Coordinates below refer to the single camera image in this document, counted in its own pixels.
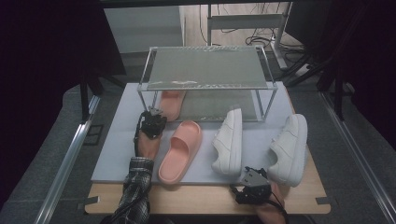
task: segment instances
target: white sole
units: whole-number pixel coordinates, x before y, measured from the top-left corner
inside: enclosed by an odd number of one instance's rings
[[[308,136],[308,127],[306,125],[306,119],[303,115],[300,114],[296,114],[296,118],[298,120],[297,142],[295,146],[294,159],[291,165],[289,178],[286,181],[286,184],[292,187],[296,187],[300,184],[303,178],[307,157],[306,138]]]
[[[229,173],[230,175],[240,175],[242,170],[242,111],[240,108],[233,111],[233,118],[233,143],[231,144]]]

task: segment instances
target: desk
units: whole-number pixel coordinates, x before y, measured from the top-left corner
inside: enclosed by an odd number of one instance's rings
[[[327,196],[309,149],[301,184],[296,188],[280,188],[289,214],[327,214],[331,210],[328,203],[317,203],[317,199]],[[89,214],[111,214],[117,209],[121,195],[121,183],[93,183],[88,197],[99,197],[99,200],[87,204],[85,211]],[[172,188],[153,185],[149,199],[151,214],[254,214],[250,205],[236,203],[228,185],[184,185]]]

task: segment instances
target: pink slide sandal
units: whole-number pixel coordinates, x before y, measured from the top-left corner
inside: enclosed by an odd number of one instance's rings
[[[161,94],[160,109],[168,121],[178,118],[185,95],[185,91],[163,91]]]
[[[171,137],[171,146],[163,158],[158,176],[164,184],[178,183],[194,159],[202,142],[201,127],[192,120],[185,120]]]

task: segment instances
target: glass shelf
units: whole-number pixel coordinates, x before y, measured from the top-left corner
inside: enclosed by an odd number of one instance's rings
[[[179,119],[200,121],[224,120],[231,105],[245,121],[265,120],[276,90],[262,46],[153,47],[137,87],[146,110],[144,91],[157,108],[159,91],[187,91]],[[266,108],[259,91],[272,92]]]

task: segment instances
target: white sneaker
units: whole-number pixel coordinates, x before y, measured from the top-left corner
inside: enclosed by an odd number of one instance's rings
[[[290,115],[285,128],[270,148],[277,156],[277,162],[268,168],[268,177],[278,184],[296,187],[303,178],[306,164],[307,125],[303,115]]]
[[[234,107],[227,113],[212,145],[219,157],[212,169],[222,175],[240,176],[242,171],[242,111]]]

